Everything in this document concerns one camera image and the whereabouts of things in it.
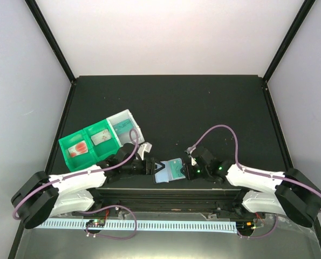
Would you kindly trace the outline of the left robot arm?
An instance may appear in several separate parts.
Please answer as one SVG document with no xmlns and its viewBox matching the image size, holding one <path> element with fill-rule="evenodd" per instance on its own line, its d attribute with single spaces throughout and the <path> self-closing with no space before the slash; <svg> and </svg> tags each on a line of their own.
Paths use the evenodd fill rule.
<svg viewBox="0 0 321 259">
<path fill-rule="evenodd" d="M 104 203 L 93 196 L 90 189 L 124 175 L 151 175 L 166 168 L 166 163 L 146 157 L 151 144 L 140 146 L 126 143 L 118 151 L 88 168 L 61 175 L 34 173 L 11 198 L 12 217 L 24 228 L 33 229 L 48 218 L 69 212 L 89 212 L 98 215 Z"/>
</svg>

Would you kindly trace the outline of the right circuit board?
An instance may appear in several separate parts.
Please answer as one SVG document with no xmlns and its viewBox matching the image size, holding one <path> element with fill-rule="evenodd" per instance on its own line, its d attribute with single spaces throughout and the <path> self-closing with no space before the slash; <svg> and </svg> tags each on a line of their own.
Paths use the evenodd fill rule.
<svg viewBox="0 0 321 259">
<path fill-rule="evenodd" d="M 236 228 L 242 230 L 256 229 L 258 225 L 255 221 L 236 221 Z"/>
</svg>

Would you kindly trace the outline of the black aluminium rail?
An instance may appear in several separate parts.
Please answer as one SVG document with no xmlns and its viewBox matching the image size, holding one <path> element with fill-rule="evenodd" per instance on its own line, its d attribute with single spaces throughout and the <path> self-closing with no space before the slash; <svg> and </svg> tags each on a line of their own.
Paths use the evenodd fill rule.
<svg viewBox="0 0 321 259">
<path fill-rule="evenodd" d="M 239 189 L 108 189 L 98 193 L 134 212 L 210 212 L 235 200 Z"/>
</svg>

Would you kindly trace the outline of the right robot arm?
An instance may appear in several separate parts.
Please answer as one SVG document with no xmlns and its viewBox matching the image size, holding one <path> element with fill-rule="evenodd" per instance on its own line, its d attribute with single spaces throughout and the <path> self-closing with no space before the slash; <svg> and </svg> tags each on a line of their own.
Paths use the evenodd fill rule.
<svg viewBox="0 0 321 259">
<path fill-rule="evenodd" d="M 203 146 L 190 147 L 186 153 L 191 162 L 184 163 L 181 171 L 188 180 L 203 178 L 244 189 L 233 203 L 238 217 L 258 212 L 279 214 L 311 228 L 321 210 L 320 189 L 295 168 L 272 172 L 220 161 Z"/>
</svg>

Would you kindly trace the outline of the white translucent bin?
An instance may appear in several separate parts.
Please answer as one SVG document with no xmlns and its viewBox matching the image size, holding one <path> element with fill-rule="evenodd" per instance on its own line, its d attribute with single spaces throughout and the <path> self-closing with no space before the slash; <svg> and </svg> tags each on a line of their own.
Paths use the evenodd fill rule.
<svg viewBox="0 0 321 259">
<path fill-rule="evenodd" d="M 145 142 L 144 136 L 141 132 L 141 128 L 139 127 L 132 113 L 128 109 L 108 117 L 107 121 L 112 126 L 113 133 L 117 136 L 117 142 L 120 145 L 120 147 L 123 146 L 125 143 L 132 143 L 129 137 L 129 132 L 131 129 L 135 129 L 137 131 L 139 137 L 139 145 Z"/>
</svg>

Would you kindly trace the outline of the green plastic bin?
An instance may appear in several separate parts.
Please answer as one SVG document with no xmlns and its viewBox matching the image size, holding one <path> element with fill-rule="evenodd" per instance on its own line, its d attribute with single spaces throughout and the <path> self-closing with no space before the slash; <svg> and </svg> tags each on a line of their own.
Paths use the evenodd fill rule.
<svg viewBox="0 0 321 259">
<path fill-rule="evenodd" d="M 71 172 L 94 165 L 121 147 L 111 123 L 106 119 L 61 138 L 59 145 Z"/>
</svg>

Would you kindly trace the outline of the red white card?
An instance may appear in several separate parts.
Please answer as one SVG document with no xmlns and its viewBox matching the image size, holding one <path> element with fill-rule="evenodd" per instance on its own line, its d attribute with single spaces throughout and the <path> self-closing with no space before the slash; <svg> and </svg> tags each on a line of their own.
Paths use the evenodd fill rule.
<svg viewBox="0 0 321 259">
<path fill-rule="evenodd" d="M 69 158 L 88 153 L 88 145 L 85 140 L 80 141 L 67 149 Z"/>
</svg>

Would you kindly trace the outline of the left circuit board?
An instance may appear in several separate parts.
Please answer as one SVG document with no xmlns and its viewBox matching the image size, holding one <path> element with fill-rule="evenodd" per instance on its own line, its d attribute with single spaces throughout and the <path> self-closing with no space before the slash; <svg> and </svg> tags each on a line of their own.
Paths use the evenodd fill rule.
<svg viewBox="0 0 321 259">
<path fill-rule="evenodd" d="M 104 219 L 91 219 L 86 223 L 87 227 L 102 228 L 105 225 Z"/>
</svg>

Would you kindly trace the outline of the black frame post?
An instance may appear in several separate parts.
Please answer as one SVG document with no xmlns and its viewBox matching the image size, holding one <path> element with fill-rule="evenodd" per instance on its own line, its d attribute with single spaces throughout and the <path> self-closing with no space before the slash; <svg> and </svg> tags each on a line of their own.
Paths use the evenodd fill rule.
<svg viewBox="0 0 321 259">
<path fill-rule="evenodd" d="M 29 10 L 31 11 L 35 21 L 37 22 L 39 28 L 41 29 L 44 37 L 46 38 L 52 52 L 56 56 L 57 61 L 60 63 L 63 71 L 65 72 L 68 80 L 71 84 L 76 82 L 76 77 L 74 76 L 60 46 L 58 45 L 55 36 L 53 35 L 40 7 L 35 0 L 25 0 Z"/>
<path fill-rule="evenodd" d="M 270 65 L 268 66 L 264 76 L 263 81 L 268 83 L 276 71 L 278 65 L 280 64 L 282 58 L 284 57 L 286 51 L 291 45 L 293 39 L 295 38 L 297 32 L 305 21 L 307 15 L 309 14 L 311 8 L 313 7 L 315 0 L 304 0 L 300 6 L 295 18 L 293 19 L 289 29 L 287 30 L 279 48 L 277 49 Z"/>
</svg>

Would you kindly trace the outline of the teal card in white bin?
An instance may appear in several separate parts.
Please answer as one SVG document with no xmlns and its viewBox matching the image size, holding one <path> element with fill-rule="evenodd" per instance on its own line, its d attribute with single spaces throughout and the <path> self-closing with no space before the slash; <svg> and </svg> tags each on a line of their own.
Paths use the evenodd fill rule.
<svg viewBox="0 0 321 259">
<path fill-rule="evenodd" d="M 113 125 L 113 129 L 117 135 L 123 135 L 125 133 L 129 133 L 133 127 L 134 125 L 130 119 L 125 119 Z"/>
</svg>

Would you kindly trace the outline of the white card in green bin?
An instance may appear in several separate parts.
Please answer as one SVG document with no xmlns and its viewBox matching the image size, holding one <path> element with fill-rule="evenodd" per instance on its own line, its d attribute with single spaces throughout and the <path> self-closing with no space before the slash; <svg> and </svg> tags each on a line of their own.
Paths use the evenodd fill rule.
<svg viewBox="0 0 321 259">
<path fill-rule="evenodd" d="M 111 139 L 111 134 L 108 129 L 104 129 L 91 136 L 91 140 L 95 146 L 109 139 Z"/>
</svg>

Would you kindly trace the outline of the circuit board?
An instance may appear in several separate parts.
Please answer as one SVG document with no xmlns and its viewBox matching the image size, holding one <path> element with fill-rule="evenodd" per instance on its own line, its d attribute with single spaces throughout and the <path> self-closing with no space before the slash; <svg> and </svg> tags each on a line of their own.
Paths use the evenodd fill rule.
<svg viewBox="0 0 321 259">
<path fill-rule="evenodd" d="M 242 230 L 256 229 L 258 225 L 255 221 L 236 221 L 236 228 Z"/>
<path fill-rule="evenodd" d="M 105 225 L 104 219 L 91 219 L 86 223 L 87 227 L 102 228 Z"/>
</svg>

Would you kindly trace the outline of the right black frame post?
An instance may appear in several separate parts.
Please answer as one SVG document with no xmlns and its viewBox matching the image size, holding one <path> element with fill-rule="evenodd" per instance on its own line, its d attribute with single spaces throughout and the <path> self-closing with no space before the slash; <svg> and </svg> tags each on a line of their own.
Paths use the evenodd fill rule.
<svg viewBox="0 0 321 259">
<path fill-rule="evenodd" d="M 313 7 L 315 0 L 304 0 L 300 6 L 295 18 L 293 19 L 289 29 L 287 30 L 279 48 L 277 49 L 270 65 L 268 66 L 264 76 L 263 81 L 268 83 L 276 71 L 278 65 L 280 64 L 282 58 L 284 57 L 286 51 L 291 45 L 293 39 L 295 38 L 297 32 L 305 21 L 307 15 L 309 14 L 311 8 Z"/>
</svg>

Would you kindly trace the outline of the teal card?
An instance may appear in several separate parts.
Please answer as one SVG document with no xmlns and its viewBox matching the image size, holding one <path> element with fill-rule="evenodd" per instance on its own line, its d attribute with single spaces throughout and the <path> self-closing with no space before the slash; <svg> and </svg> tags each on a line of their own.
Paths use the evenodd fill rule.
<svg viewBox="0 0 321 259">
<path fill-rule="evenodd" d="M 177 159 L 172 159 L 168 161 L 169 165 L 169 180 L 174 181 L 174 180 L 181 180 L 184 179 L 185 176 L 182 174 L 181 170 L 183 168 L 182 164 L 182 159 L 177 158 Z"/>
<path fill-rule="evenodd" d="M 117 135 L 123 135 L 125 133 L 129 133 L 133 127 L 134 125 L 130 119 L 125 119 L 113 125 L 113 129 Z"/>
</svg>

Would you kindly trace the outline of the left black frame post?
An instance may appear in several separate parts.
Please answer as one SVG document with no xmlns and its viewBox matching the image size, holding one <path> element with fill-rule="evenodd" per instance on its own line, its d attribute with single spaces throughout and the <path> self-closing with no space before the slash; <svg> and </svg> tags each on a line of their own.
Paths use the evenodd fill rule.
<svg viewBox="0 0 321 259">
<path fill-rule="evenodd" d="M 60 63 L 63 71 L 65 72 L 68 80 L 71 84 L 76 82 L 76 77 L 74 76 L 60 46 L 58 45 L 55 36 L 53 35 L 40 7 L 35 0 L 25 0 L 29 10 L 31 11 L 35 21 L 37 22 L 39 28 L 41 29 L 44 37 L 46 38 L 52 52 L 56 56 L 57 61 Z"/>
</svg>

